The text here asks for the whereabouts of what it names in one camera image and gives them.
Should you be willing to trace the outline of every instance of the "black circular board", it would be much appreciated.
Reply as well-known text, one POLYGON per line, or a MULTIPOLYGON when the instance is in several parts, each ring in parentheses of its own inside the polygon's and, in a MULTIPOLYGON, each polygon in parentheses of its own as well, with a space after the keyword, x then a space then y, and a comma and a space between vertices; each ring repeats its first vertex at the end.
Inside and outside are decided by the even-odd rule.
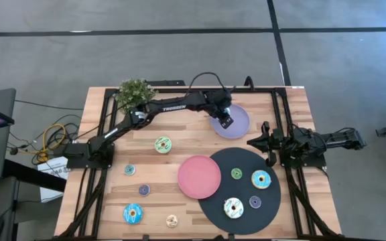
POLYGON ((211 159, 220 167, 221 183, 212 196, 199 200, 206 217, 217 228, 231 234, 253 234, 268 226, 281 203, 281 188, 275 171, 266 166, 262 157, 242 148, 223 149, 213 154, 211 159), (239 180, 231 176, 232 169, 236 167, 243 173, 239 180), (251 176, 256 170, 264 170, 271 176, 271 185, 267 189, 257 189, 252 184, 251 176), (261 199, 259 209, 249 205, 249 198, 253 195, 261 199), (240 199, 244 206, 240 218, 231 219, 223 210, 224 201, 230 197, 240 199))

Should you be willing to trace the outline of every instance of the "lavender plate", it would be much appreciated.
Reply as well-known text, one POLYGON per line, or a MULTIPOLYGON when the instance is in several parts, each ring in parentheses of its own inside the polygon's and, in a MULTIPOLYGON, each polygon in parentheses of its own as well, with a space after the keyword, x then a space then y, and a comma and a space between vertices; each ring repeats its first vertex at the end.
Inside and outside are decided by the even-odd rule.
POLYGON ((228 139, 238 139, 247 134, 249 130, 249 115, 242 107, 232 104, 230 107, 233 123, 224 129, 221 127, 218 119, 210 118, 214 131, 220 136, 228 139))

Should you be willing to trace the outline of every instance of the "pink plate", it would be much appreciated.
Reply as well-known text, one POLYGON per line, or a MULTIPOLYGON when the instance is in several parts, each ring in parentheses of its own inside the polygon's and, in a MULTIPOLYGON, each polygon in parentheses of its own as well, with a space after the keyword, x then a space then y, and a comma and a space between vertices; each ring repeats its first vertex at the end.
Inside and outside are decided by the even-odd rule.
POLYGON ((220 182, 220 168, 209 157, 189 157, 178 170, 178 185, 181 191, 191 198, 203 199, 211 196, 220 186, 220 182))

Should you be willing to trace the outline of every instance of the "potted plant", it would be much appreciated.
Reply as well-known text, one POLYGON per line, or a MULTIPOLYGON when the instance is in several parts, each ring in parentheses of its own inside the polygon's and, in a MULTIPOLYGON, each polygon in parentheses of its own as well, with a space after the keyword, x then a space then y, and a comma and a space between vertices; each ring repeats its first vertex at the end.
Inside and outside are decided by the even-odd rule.
POLYGON ((119 108, 126 113, 131 108, 150 101, 156 93, 157 91, 147 84, 145 79, 128 79, 120 84, 116 100, 119 108))

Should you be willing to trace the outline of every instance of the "white paper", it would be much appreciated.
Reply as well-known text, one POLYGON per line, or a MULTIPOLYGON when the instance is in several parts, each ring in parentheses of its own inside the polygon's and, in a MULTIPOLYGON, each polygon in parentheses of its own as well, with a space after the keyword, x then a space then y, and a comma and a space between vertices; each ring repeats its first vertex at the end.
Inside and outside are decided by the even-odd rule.
MULTIPOLYGON (((42 171, 56 177, 61 177, 63 179, 68 179, 68 170, 66 168, 67 162, 68 160, 65 157, 53 158, 48 160, 47 163, 39 164, 38 171, 42 171)), ((54 191, 43 187, 40 187, 40 194, 42 203, 52 201, 64 195, 64 193, 60 191, 54 191)))

